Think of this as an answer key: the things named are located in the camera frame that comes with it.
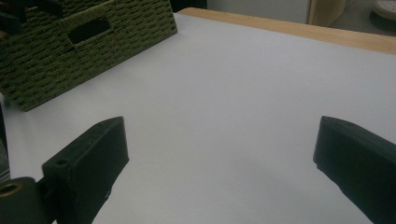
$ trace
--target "storage basket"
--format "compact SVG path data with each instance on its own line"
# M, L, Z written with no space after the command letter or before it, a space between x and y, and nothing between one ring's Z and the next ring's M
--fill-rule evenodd
M0 40L0 92L27 111L177 32L169 0L60 0Z

